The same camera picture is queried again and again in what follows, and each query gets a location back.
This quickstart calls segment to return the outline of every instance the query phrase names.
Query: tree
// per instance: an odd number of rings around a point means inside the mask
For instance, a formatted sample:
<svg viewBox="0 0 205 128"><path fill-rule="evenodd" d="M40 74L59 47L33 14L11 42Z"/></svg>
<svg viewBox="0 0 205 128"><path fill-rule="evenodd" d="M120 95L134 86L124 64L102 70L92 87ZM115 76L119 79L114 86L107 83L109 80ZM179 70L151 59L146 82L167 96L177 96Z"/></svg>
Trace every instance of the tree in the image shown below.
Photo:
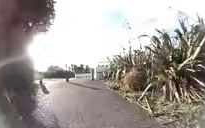
<svg viewBox="0 0 205 128"><path fill-rule="evenodd" d="M80 73L84 73L85 72L85 69L84 69L84 65L83 64L80 64Z"/></svg>
<svg viewBox="0 0 205 128"><path fill-rule="evenodd" d="M88 65L86 65L85 71L86 71L86 73L89 73L89 72L90 72L90 67L89 67Z"/></svg>
<svg viewBox="0 0 205 128"><path fill-rule="evenodd" d="M26 127L33 127L31 113L36 107L34 71L26 56L26 45L36 32L46 32L53 23L54 4L54 0L0 0L0 62L6 62L0 65L0 112L10 117L15 114L10 108L16 109ZM5 98L4 92L16 95L9 95L15 102L12 107L5 101L8 97ZM9 124L12 128L19 127L14 122Z"/></svg>

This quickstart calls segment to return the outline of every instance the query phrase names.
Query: cloud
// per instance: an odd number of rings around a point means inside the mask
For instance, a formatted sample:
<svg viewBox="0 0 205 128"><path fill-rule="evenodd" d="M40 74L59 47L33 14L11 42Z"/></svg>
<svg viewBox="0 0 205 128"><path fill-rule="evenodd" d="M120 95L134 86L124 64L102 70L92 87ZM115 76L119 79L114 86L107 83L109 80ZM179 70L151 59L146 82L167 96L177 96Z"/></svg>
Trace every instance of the cloud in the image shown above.
<svg viewBox="0 0 205 128"><path fill-rule="evenodd" d="M36 60L45 65L95 65L118 54L120 45L128 47L130 34L122 28L122 21L130 22L134 36L154 34L154 28L178 26L177 10L192 17L198 11L205 18L205 0L58 0L55 24L43 41L47 46L43 45L38 53L41 59Z"/></svg>

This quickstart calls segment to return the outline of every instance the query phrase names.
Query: vegetation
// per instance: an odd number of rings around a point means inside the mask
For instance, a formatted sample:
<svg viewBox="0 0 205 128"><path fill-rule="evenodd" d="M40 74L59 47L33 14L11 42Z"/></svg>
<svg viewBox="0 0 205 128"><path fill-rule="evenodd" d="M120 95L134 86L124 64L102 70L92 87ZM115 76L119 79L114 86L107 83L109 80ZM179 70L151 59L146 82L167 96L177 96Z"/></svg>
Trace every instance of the vegetation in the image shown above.
<svg viewBox="0 0 205 128"><path fill-rule="evenodd" d="M53 23L54 4L54 0L0 0L0 114L8 127L37 123L32 115L37 86L25 48L36 32L47 31Z"/></svg>
<svg viewBox="0 0 205 128"><path fill-rule="evenodd" d="M157 29L156 36L141 35L151 43L123 49L105 72L109 87L176 127L195 127L205 105L205 22L198 16L186 23L180 19L172 35Z"/></svg>
<svg viewBox="0 0 205 128"><path fill-rule="evenodd" d="M69 78L75 77L74 72L66 71L58 66L50 66L48 70L43 73L44 78L66 78L69 75Z"/></svg>
<svg viewBox="0 0 205 128"><path fill-rule="evenodd" d="M75 73L90 73L90 68L88 65L84 66L83 64L80 64L80 66L77 66L75 64L72 64L71 69Z"/></svg>

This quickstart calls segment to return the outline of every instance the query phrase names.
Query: bush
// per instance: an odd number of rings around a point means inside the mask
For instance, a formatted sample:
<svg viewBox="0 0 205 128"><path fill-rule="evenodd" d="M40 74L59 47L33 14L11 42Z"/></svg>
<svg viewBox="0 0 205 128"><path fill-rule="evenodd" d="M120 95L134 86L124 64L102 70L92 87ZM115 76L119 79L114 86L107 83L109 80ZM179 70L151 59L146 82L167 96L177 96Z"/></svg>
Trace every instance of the bush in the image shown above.
<svg viewBox="0 0 205 128"><path fill-rule="evenodd" d="M156 36L141 35L151 44L144 50L129 46L128 52L109 59L105 78L128 99L131 90L131 100L154 117L162 115L161 122L195 127L205 105L205 22L198 16L193 25L179 23L173 37L160 30Z"/></svg>
<svg viewBox="0 0 205 128"><path fill-rule="evenodd" d="M55 72L45 72L43 73L45 78L66 78L69 75L70 78L75 77L75 74L71 71L58 70Z"/></svg>

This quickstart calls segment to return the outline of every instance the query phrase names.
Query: paved road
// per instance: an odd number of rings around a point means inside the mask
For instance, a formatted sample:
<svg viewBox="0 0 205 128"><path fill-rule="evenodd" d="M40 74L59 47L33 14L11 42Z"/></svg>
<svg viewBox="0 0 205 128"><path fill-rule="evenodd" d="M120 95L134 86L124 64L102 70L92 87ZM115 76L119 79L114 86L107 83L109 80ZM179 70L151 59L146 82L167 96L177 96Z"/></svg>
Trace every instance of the paved road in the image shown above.
<svg viewBox="0 0 205 128"><path fill-rule="evenodd" d="M50 128L164 128L100 81L47 80L36 117Z"/></svg>

